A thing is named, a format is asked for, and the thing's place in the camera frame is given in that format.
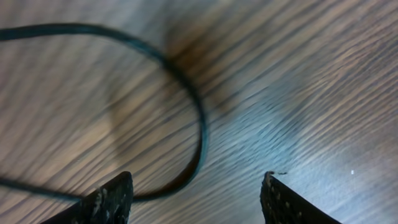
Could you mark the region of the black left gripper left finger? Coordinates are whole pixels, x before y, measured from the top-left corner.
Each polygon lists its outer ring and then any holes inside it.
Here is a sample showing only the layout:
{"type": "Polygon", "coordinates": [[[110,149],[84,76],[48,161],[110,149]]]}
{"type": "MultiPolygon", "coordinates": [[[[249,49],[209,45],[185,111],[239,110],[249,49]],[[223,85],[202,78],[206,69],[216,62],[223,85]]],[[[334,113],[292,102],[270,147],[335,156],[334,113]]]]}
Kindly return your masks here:
{"type": "Polygon", "coordinates": [[[43,224],[127,224],[133,201],[132,175],[124,171],[43,224]]]}

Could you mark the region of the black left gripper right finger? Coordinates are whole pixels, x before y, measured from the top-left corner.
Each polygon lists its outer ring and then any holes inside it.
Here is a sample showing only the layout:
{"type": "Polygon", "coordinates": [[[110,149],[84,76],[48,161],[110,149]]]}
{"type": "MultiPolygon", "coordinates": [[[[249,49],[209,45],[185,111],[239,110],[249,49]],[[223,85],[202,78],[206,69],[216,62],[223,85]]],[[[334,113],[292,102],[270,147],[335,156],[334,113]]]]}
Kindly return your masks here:
{"type": "Polygon", "coordinates": [[[266,224],[340,224],[267,171],[260,202],[266,224]]]}

